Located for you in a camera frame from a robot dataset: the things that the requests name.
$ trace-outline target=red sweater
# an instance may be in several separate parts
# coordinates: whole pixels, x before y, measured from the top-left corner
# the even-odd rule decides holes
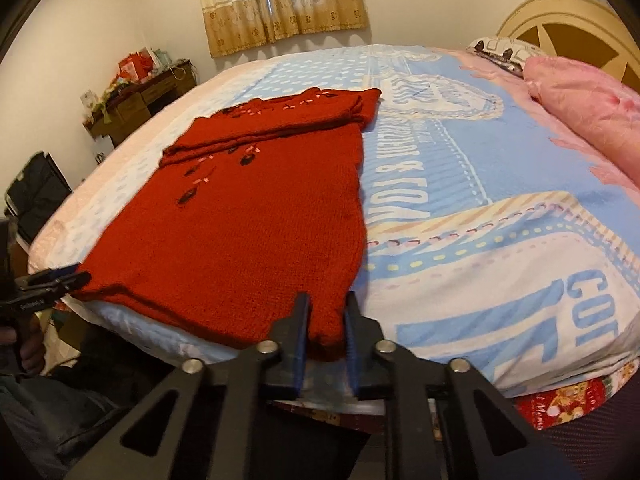
[[[76,296],[242,348],[306,291],[310,339],[338,355],[366,244],[361,129],[379,97],[311,88],[196,119],[87,256]]]

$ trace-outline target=wooden cabinet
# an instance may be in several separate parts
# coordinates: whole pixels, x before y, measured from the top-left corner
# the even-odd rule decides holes
[[[161,72],[144,84],[127,87],[110,101],[107,117],[101,112],[94,113],[94,122],[85,123],[85,129],[94,139],[110,136],[114,146],[121,144],[162,108],[196,86],[188,60],[172,66],[172,69],[173,72]]]

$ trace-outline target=wooden headboard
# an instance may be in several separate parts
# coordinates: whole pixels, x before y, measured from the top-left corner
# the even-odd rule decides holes
[[[528,0],[505,20],[498,36],[592,64],[640,92],[640,49],[622,20],[593,0]]]

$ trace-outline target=cable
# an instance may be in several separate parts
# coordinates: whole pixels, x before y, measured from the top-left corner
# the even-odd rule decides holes
[[[184,75],[182,77],[178,77],[177,75],[175,75],[174,69],[170,66],[169,70],[171,70],[171,73],[174,75],[174,78],[178,81],[182,81],[183,79],[185,79],[187,77],[187,71],[185,69],[183,69],[181,66],[177,66],[175,67],[176,70],[182,70],[182,72],[184,73]]]

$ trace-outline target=clamp jaw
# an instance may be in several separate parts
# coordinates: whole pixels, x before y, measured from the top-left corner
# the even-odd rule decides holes
[[[248,480],[252,428],[260,402],[295,400],[305,370],[311,304],[299,294],[290,317],[268,339],[231,361],[190,359],[131,410],[69,472],[66,480],[168,480],[201,388],[222,395],[207,480]],[[417,358],[386,340],[377,321],[346,300],[345,334],[351,388],[361,400],[384,399],[388,480],[579,480],[566,458],[464,359],[447,365]],[[172,408],[153,450],[140,451],[136,428],[167,399]],[[432,410],[444,449],[433,433]]]

